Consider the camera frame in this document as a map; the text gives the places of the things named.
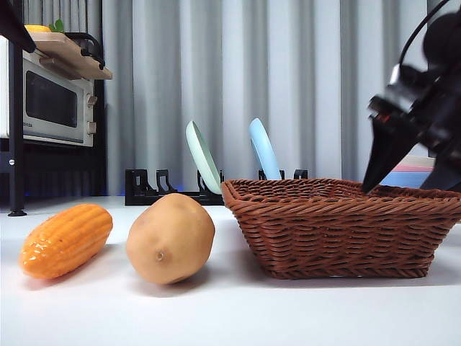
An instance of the robotic arm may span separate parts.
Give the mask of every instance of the robotic arm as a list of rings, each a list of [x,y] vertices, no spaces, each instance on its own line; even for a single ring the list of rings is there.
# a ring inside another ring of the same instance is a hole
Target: robotic arm
[[[370,116],[374,139],[362,184],[365,193],[417,143],[436,154],[434,169],[421,188],[461,190],[461,9],[429,25],[423,43],[426,71],[403,64],[411,41],[448,1],[441,1],[416,28],[386,87],[391,99],[409,101],[409,109],[389,98],[374,96],[370,101],[369,108],[375,111]]]

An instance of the rack leg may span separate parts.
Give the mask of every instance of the rack leg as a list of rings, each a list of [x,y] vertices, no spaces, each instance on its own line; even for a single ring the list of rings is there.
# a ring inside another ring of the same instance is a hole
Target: rack leg
[[[22,13],[20,1],[15,5]],[[9,201],[8,216],[24,216],[24,133],[22,131],[22,49],[9,43]]]

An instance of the mint green plate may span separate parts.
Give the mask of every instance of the mint green plate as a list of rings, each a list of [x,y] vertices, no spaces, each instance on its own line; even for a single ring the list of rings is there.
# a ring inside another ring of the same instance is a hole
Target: mint green plate
[[[190,121],[186,127],[186,139],[190,154],[194,159],[195,166],[202,175],[203,182],[211,192],[221,195],[221,179],[211,156],[207,142],[202,136],[197,124]]]

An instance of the plate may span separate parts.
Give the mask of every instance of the plate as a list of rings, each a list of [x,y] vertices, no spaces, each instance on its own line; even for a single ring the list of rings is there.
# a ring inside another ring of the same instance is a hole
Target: plate
[[[251,122],[249,132],[251,147],[266,178],[269,180],[281,180],[282,176],[280,175],[277,158],[260,119],[256,118]]]
[[[213,161],[207,142],[197,124],[192,120],[186,127],[186,139],[190,154],[200,175],[202,175],[203,182],[211,192],[221,195],[221,179],[218,169]]]

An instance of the wooden shelf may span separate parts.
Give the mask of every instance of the wooden shelf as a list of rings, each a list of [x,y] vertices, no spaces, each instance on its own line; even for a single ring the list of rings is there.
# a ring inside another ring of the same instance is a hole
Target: wooden shelf
[[[37,49],[50,58],[59,59],[85,79],[112,79],[107,68],[99,69],[99,63],[89,56],[82,56],[80,47],[60,32],[30,32]]]

